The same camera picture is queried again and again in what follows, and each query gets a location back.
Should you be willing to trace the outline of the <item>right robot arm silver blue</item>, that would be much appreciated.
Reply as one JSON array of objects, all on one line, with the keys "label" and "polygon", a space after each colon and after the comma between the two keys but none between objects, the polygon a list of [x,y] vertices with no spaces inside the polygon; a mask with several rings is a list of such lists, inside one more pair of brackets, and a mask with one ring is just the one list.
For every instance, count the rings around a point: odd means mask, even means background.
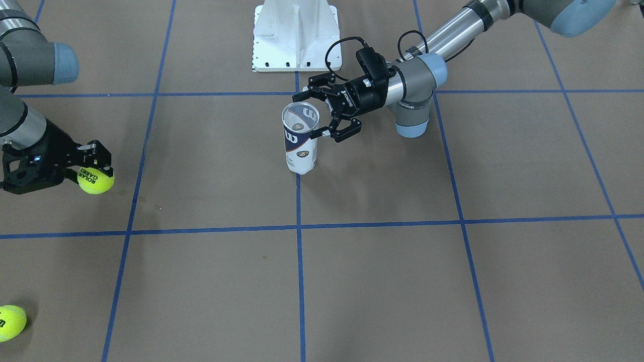
[{"label": "right robot arm silver blue", "polygon": [[74,140],[27,105],[15,91],[28,85],[75,81],[78,59],[64,43],[51,43],[17,1],[1,2],[2,190],[16,195],[61,184],[65,179],[88,194],[114,184],[111,153],[101,142]]}]

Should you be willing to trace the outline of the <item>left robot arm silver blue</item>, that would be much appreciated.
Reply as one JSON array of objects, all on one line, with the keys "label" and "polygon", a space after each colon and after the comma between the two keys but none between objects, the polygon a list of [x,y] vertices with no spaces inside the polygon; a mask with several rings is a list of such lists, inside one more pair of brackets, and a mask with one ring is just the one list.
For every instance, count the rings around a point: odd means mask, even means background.
[{"label": "left robot arm silver blue", "polygon": [[312,138],[329,137],[342,142],[356,135],[359,117],[388,108],[396,132],[405,138],[420,137],[430,121],[435,91],[448,80],[448,67],[479,37],[487,37],[497,23],[526,18],[561,37],[584,34],[602,21],[615,1],[469,1],[456,14],[421,41],[388,60],[358,36],[356,60],[362,74],[353,79],[336,71],[311,76],[293,102],[316,99],[324,103],[330,122],[312,132]]}]

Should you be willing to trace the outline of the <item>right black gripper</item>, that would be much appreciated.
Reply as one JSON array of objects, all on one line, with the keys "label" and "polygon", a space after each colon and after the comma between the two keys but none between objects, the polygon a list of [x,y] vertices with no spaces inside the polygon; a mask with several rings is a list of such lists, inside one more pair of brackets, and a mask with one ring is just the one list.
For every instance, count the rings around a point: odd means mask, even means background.
[{"label": "right black gripper", "polygon": [[112,154],[101,142],[81,146],[49,120],[33,146],[22,150],[3,146],[3,151],[2,190],[16,195],[55,187],[65,179],[77,184],[77,172],[70,169],[75,165],[113,174]]}]

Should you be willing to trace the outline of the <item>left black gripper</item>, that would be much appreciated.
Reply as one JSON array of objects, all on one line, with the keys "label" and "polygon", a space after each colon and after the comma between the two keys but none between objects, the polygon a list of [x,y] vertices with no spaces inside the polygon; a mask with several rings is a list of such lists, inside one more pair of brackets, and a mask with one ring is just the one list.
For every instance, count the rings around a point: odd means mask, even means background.
[{"label": "left black gripper", "polygon": [[[331,111],[331,123],[326,127],[312,130],[309,138],[311,140],[319,138],[327,132],[335,142],[343,142],[362,129],[362,122],[352,117],[384,107],[388,85],[388,78],[376,80],[362,76],[347,81],[340,87],[337,83],[336,73],[326,72],[311,76],[304,90],[293,96],[293,103],[313,98],[329,102],[331,105],[340,105],[340,112]],[[340,130],[338,127],[342,120],[349,121],[350,124]]]}]

